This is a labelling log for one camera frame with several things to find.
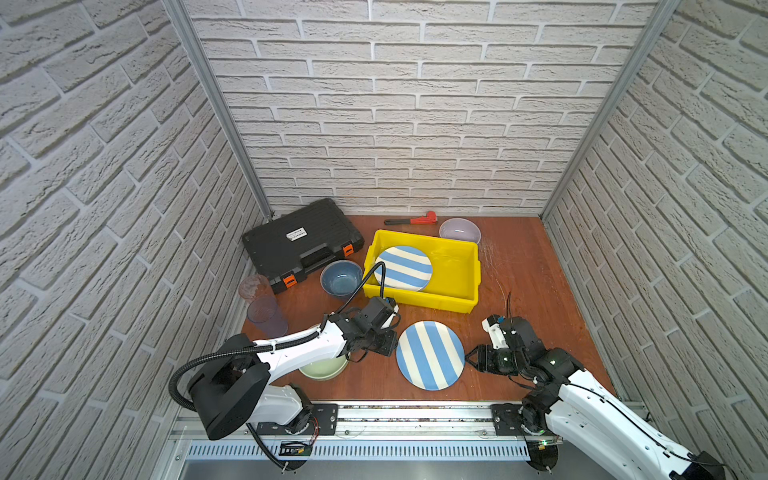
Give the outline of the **light green bowl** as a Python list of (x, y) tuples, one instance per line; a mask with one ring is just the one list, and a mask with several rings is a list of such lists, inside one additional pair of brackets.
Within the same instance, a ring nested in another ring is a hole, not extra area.
[(299, 371), (311, 380), (328, 381), (339, 376), (347, 365), (348, 360), (341, 356), (310, 363), (301, 367)]

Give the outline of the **blue white striped plate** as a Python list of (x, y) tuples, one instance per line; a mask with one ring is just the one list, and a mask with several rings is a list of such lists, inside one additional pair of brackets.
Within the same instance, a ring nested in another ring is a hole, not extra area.
[(385, 264), (385, 275), (377, 268), (374, 276), (377, 282), (384, 281), (386, 289), (422, 291), (430, 283), (433, 265), (421, 250), (410, 246), (393, 246), (382, 251), (375, 264)]

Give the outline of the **yellow plastic bin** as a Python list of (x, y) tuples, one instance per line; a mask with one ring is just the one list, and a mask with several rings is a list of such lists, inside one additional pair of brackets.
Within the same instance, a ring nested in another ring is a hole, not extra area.
[(378, 230), (364, 266), (373, 272), (363, 286), (368, 298), (456, 313), (479, 301), (481, 263), (471, 242)]

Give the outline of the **translucent purple bowl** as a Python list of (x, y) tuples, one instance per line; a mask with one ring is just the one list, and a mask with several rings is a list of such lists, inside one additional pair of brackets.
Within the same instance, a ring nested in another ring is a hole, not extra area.
[(479, 227), (468, 219), (450, 218), (440, 225), (439, 237), (478, 244), (482, 239), (482, 233)]

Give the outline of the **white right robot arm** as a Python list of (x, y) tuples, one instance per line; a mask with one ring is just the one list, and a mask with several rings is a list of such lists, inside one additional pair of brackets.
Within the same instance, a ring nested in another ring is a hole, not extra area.
[(467, 363), (481, 373), (521, 378), (528, 391), (509, 413), (497, 406), (501, 426), (529, 439), (561, 437), (617, 479), (726, 478), (725, 464), (656, 430), (572, 354), (546, 347), (524, 318), (491, 315), (482, 328), (490, 342), (466, 354)]

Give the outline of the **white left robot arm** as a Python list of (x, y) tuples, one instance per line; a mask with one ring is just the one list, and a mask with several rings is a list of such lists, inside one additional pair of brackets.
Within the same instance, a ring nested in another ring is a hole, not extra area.
[(362, 309), (327, 315), (296, 334), (259, 341), (238, 334), (215, 353), (180, 367), (168, 389), (174, 401), (197, 413), (210, 440), (223, 439), (247, 423), (301, 430), (311, 401), (300, 388), (273, 382), (312, 363), (356, 352), (390, 356), (399, 320), (393, 298), (373, 297)]

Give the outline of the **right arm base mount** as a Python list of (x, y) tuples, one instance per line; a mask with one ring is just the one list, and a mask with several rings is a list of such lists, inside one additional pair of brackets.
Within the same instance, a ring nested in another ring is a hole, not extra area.
[(557, 438), (546, 425), (545, 414), (529, 404), (497, 403), (490, 406), (497, 436)]

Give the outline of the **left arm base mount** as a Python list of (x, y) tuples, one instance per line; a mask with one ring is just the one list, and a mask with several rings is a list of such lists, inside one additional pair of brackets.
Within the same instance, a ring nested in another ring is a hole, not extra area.
[(339, 405), (315, 403), (310, 410), (304, 409), (287, 425), (274, 422), (260, 422), (256, 430), (259, 435), (278, 436), (334, 436), (339, 418)]

